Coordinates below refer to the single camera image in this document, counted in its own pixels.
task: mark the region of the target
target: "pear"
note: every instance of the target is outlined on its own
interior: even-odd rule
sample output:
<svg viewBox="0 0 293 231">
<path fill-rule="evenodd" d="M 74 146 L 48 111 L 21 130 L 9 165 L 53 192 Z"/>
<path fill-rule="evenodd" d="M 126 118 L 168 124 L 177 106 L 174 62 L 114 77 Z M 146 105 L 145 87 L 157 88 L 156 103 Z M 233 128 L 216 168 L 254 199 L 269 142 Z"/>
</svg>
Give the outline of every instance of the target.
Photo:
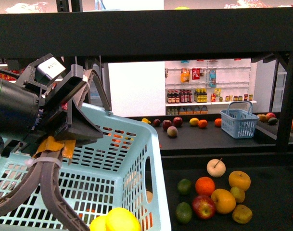
<svg viewBox="0 0 293 231">
<path fill-rule="evenodd" d="M 252 211 L 245 205 L 237 205 L 232 213 L 234 221 L 240 224 L 247 224 L 252 218 Z"/>
</svg>

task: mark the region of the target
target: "shelf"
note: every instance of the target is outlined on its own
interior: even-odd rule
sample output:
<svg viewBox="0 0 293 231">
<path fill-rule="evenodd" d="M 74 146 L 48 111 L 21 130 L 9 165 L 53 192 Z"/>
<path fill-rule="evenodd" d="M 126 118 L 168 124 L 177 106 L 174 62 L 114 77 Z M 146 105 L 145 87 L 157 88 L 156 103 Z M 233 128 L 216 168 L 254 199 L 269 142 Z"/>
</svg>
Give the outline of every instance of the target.
<svg viewBox="0 0 293 231">
<path fill-rule="evenodd" d="M 219 104 L 230 104 L 234 101 L 228 102 L 207 102 L 207 103 L 166 103 L 166 107 L 177 107 L 177 106 L 200 106 L 200 105 L 219 105 Z"/>
<path fill-rule="evenodd" d="M 166 103 L 166 107 L 180 107 L 180 106 L 200 106 L 200 105 L 211 105 L 207 103 Z"/>
</svg>

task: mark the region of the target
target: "basket handle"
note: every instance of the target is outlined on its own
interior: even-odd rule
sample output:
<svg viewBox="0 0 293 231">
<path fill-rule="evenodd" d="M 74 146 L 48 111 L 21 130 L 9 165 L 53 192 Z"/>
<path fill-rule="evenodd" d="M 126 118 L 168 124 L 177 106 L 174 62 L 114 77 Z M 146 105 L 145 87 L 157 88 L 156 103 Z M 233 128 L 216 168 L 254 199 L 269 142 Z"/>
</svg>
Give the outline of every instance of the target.
<svg viewBox="0 0 293 231">
<path fill-rule="evenodd" d="M 232 104 L 234 104 L 234 103 L 249 103 L 250 104 L 250 107 L 249 107 L 249 109 L 248 109 L 248 115 L 250 114 L 252 114 L 252 108 L 253 108 L 253 104 L 250 102 L 250 101 L 242 101 L 242 102 L 231 102 L 230 104 L 229 104 L 229 106 L 228 106 L 228 110 L 227 110 L 227 115 L 229 115 L 229 107 L 232 105 Z"/>
</svg>

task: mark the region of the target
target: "apple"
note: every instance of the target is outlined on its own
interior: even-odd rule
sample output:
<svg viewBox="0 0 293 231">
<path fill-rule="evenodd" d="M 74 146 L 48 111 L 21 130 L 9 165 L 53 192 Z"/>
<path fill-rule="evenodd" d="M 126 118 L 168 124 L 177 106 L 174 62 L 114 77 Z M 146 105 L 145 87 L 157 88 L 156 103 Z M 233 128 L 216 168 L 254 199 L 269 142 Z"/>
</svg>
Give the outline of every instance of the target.
<svg viewBox="0 0 293 231">
<path fill-rule="evenodd" d="M 173 119 L 173 124 L 175 127 L 179 128 L 183 124 L 183 119 L 181 117 L 175 117 Z"/>
<path fill-rule="evenodd" d="M 243 189 L 232 187 L 229 192 L 235 197 L 236 203 L 242 203 L 244 201 L 245 192 Z"/>
<path fill-rule="evenodd" d="M 267 118 L 267 120 L 269 120 L 270 118 L 276 118 L 276 115 L 273 113 L 267 113 L 266 118 Z"/>
<path fill-rule="evenodd" d="M 216 213 L 214 201 L 206 195 L 196 196 L 192 201 L 192 209 L 196 216 L 203 220 L 212 218 Z"/>
<path fill-rule="evenodd" d="M 177 136 L 177 128 L 174 127 L 174 126 L 170 126 L 167 128 L 167 134 L 170 136 L 170 137 L 176 137 Z"/>
<path fill-rule="evenodd" d="M 160 119 L 154 119 L 153 124 L 154 124 L 155 127 L 159 127 L 160 124 L 161 124 Z"/>
<path fill-rule="evenodd" d="M 248 174 L 242 171 L 233 171 L 229 175 L 229 185 L 231 187 L 238 187 L 244 191 L 247 191 L 250 187 L 251 179 Z"/>
<path fill-rule="evenodd" d="M 235 197 L 225 189 L 216 189 L 212 193 L 211 198 L 215 202 L 217 213 L 220 214 L 228 214 L 236 206 Z"/>
<path fill-rule="evenodd" d="M 164 131 L 167 131 L 167 129 L 172 126 L 172 122 L 171 120 L 168 120 L 168 119 L 165 119 L 163 122 L 162 122 L 162 128 L 164 129 Z"/>
<path fill-rule="evenodd" d="M 225 173 L 226 167 L 221 159 L 212 159 L 207 163 L 206 169 L 212 177 L 221 177 Z"/>
</svg>

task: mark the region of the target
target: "fruit stem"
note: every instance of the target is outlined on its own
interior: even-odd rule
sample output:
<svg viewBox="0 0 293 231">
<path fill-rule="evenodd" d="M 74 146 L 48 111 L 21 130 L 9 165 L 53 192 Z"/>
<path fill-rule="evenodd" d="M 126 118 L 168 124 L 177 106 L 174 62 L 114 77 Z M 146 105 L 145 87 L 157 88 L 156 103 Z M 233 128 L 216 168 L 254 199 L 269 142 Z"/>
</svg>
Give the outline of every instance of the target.
<svg viewBox="0 0 293 231">
<path fill-rule="evenodd" d="M 217 166 L 217 164 L 222 160 L 222 158 L 215 164 L 214 168 Z"/>
</svg>

